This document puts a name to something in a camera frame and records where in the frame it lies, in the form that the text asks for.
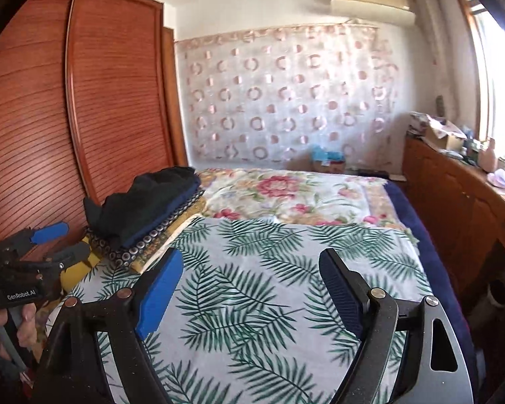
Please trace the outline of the blue item behind bed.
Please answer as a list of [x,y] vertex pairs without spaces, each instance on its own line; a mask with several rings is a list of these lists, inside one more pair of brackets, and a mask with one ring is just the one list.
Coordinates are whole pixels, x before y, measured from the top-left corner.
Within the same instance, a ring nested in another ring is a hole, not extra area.
[[343,152],[330,151],[320,146],[314,146],[311,152],[311,160],[321,166],[327,167],[331,164],[345,163],[346,157]]

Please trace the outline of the wooden louvered wardrobe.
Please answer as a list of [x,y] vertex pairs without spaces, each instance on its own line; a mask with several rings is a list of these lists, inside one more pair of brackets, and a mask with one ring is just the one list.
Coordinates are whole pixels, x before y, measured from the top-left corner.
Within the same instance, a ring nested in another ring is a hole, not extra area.
[[83,199],[187,164],[174,35],[154,0],[0,0],[0,240],[66,222]]

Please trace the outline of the floral quilt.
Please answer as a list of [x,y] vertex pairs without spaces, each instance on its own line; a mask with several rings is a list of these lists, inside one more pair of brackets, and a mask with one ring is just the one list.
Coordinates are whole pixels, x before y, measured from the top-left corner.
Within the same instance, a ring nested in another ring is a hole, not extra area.
[[207,217],[406,229],[384,179],[269,169],[206,169],[199,176]]

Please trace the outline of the long wooden sideboard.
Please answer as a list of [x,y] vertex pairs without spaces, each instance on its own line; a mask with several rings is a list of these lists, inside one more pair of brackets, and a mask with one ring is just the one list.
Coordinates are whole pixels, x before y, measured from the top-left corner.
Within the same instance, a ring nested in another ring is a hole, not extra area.
[[505,270],[505,190],[485,174],[407,137],[402,173],[462,305]]

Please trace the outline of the black garment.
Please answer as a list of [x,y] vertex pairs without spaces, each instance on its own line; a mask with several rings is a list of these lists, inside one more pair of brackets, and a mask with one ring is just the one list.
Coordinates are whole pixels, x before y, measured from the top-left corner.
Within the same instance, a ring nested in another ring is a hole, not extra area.
[[191,167],[165,168],[138,175],[125,193],[113,193],[99,205],[92,199],[83,199],[86,221],[91,230],[118,246],[132,229],[127,225],[146,221],[151,212],[148,207],[164,205],[193,185],[200,185],[200,177]]

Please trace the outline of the wooden framed window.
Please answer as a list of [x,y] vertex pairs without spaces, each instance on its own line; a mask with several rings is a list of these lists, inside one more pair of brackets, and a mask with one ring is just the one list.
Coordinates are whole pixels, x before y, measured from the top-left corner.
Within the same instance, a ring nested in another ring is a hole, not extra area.
[[479,0],[458,0],[469,27],[479,83],[481,141],[505,159],[505,31]]

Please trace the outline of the pink white bottle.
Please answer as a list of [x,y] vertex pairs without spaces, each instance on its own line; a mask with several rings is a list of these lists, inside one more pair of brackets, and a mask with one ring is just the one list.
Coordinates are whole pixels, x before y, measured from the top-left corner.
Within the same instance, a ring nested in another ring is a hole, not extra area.
[[487,145],[481,149],[478,155],[478,166],[486,173],[494,172],[497,168],[497,156],[495,153],[495,139],[487,140]]

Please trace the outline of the navy blue blanket edge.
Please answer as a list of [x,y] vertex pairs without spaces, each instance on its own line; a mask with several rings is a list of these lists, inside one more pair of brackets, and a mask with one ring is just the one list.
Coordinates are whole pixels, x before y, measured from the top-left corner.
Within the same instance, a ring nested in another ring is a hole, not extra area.
[[412,234],[418,240],[419,260],[429,280],[432,293],[441,301],[450,319],[468,370],[473,390],[473,398],[476,399],[479,384],[473,340],[469,325],[463,316],[463,311],[450,283],[447,269],[443,265],[432,243],[432,238],[420,220],[419,215],[416,213],[400,187],[389,180],[384,185],[384,189],[391,199],[398,218],[409,230],[411,230]]

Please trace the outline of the cardboard box on sideboard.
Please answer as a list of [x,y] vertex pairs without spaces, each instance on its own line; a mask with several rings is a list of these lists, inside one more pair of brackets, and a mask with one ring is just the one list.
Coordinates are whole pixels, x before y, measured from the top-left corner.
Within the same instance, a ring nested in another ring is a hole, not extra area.
[[434,149],[459,152],[466,141],[466,135],[445,118],[426,116],[427,128],[423,140]]

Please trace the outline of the palm leaf bed sheet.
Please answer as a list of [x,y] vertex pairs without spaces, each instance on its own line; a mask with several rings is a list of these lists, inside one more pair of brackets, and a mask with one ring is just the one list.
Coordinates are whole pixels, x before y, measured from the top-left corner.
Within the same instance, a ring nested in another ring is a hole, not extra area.
[[327,403],[359,348],[318,270],[334,249],[371,287],[419,301],[414,239],[362,224],[202,219],[175,241],[184,272],[143,341],[176,403]]

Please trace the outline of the white wall air conditioner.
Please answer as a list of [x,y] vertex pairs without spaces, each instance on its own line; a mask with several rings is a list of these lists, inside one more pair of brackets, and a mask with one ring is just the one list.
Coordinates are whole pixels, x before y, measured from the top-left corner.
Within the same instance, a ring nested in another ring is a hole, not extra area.
[[409,0],[331,0],[333,15],[410,27],[416,15]]

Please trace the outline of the circle-patterned sheer curtain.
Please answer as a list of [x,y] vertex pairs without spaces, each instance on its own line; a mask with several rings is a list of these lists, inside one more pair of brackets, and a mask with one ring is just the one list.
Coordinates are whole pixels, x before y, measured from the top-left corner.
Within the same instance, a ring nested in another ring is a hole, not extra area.
[[194,162],[303,168],[317,150],[357,168],[396,160],[399,69],[379,27],[289,26],[179,41]]

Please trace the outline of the folded navy blue garment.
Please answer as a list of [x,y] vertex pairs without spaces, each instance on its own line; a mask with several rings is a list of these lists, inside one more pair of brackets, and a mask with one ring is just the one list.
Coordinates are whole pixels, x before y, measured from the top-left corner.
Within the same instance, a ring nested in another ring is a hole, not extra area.
[[131,234],[126,234],[125,238],[119,243],[119,247],[128,248],[133,246],[136,241],[143,238],[146,234],[156,229],[160,224],[169,221],[169,219],[178,213],[179,210],[184,209],[188,204],[195,202],[204,194],[204,190],[200,185],[193,185],[184,193],[179,194],[173,200],[165,203],[164,205],[148,207],[151,214],[146,221],[136,221],[127,225],[132,229]]

